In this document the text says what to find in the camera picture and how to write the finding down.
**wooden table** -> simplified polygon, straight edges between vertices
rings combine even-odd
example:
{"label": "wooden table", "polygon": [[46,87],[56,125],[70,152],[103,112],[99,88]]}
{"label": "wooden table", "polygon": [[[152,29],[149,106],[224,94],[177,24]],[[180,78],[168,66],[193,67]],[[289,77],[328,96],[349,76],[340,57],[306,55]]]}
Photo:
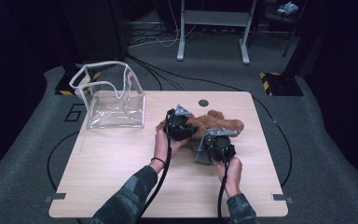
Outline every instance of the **wooden table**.
{"label": "wooden table", "polygon": [[[269,148],[252,96],[239,91],[146,91],[145,127],[86,129],[83,123],[54,200],[52,217],[92,217],[127,179],[150,163],[156,126],[167,111],[182,105],[196,117],[214,109],[226,119],[240,119],[243,132],[231,143],[243,164],[241,190],[259,217],[287,215],[286,202],[271,199],[282,194]],[[207,100],[202,107],[199,100]],[[186,145],[172,159],[170,170],[144,217],[217,217],[220,182],[212,165],[194,162],[192,146]],[[224,194],[222,213],[228,217]]]}

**person's right arm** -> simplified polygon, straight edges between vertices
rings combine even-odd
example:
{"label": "person's right arm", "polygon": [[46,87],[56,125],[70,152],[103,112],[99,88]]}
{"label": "person's right arm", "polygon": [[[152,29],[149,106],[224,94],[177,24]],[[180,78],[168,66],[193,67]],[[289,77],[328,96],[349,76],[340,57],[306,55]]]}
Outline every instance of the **person's right arm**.
{"label": "person's right arm", "polygon": [[[219,180],[222,181],[225,174],[225,164],[221,162],[215,162],[214,164]],[[232,158],[227,171],[227,183],[225,187],[225,192],[228,196],[229,223],[258,223],[255,210],[240,190],[241,172],[241,160],[237,157]]]}

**brown teddy bear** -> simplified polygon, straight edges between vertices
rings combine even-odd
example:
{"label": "brown teddy bear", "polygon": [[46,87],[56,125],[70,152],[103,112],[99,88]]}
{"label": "brown teddy bear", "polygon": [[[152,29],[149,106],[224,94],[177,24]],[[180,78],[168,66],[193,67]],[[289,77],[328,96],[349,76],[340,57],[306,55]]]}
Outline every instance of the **brown teddy bear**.
{"label": "brown teddy bear", "polygon": [[[193,133],[191,140],[201,139],[208,129],[229,129],[237,131],[237,134],[230,135],[229,137],[238,136],[245,125],[239,119],[225,119],[222,112],[210,110],[206,115],[195,117],[193,114],[188,115],[187,124],[191,123],[193,126],[199,127],[196,133]],[[165,120],[163,120],[157,127],[156,131],[163,129]]]}

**gray carpet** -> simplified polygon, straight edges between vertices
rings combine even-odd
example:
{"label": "gray carpet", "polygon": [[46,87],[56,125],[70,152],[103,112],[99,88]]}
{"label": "gray carpet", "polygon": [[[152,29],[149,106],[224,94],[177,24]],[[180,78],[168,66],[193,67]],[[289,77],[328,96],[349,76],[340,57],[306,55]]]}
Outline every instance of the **gray carpet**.
{"label": "gray carpet", "polygon": [[[250,65],[241,62],[237,35],[199,35],[186,42],[185,59],[176,61],[178,42],[171,47],[159,43],[129,49],[130,55],[183,77],[196,77],[250,92],[262,102],[278,122],[293,152],[293,170],[283,192],[293,197],[286,217],[260,218],[262,223],[358,223],[358,172],[343,158],[339,148],[324,129],[318,104],[307,83],[297,77],[303,97],[267,96],[260,72],[282,72],[293,53],[282,57],[286,40],[282,36],[258,34],[249,49]],[[155,78],[139,64],[125,59],[136,73],[144,90],[159,90]],[[160,72],[185,91],[235,91],[217,84],[188,80]],[[43,100],[16,142],[0,162],[0,223],[76,223],[73,218],[48,215],[44,203],[54,193],[47,173],[51,150],[69,134],[79,131],[85,108],[78,121],[65,121],[76,96],[54,94],[63,75],[60,67],[45,74],[48,87]],[[164,91],[175,88],[161,79]],[[282,134],[266,110],[255,102],[269,150],[281,181],[289,169],[289,151]],[[76,135],[64,140],[50,160],[56,185],[75,143]],[[144,219],[143,223],[211,223],[213,219]]]}

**hand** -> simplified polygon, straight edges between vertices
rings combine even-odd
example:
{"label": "hand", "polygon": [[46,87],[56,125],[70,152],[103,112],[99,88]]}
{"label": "hand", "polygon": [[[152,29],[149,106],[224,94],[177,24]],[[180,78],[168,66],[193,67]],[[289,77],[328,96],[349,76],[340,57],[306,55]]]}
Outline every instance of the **hand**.
{"label": "hand", "polygon": [[[188,141],[188,139],[182,140],[182,141],[175,141],[171,139],[171,159],[176,155],[176,153],[179,151],[179,149]],[[164,162],[167,160],[167,151],[168,151],[168,139],[167,134],[163,132],[162,130],[159,130],[156,133],[156,144],[155,144],[155,150],[154,150],[154,156],[156,158],[159,158],[163,160]],[[156,170],[157,173],[159,173],[162,168],[164,168],[164,164],[159,160],[152,160],[149,164],[153,169]]]}
{"label": "hand", "polygon": [[[216,167],[217,176],[219,177],[220,182],[222,182],[223,176],[225,175],[225,164],[218,161],[213,161],[213,164]],[[229,168],[227,172],[227,182],[225,187],[226,195],[228,196],[228,198],[241,193],[240,190],[241,173],[242,173],[241,160],[237,157],[232,158],[229,163]]]}

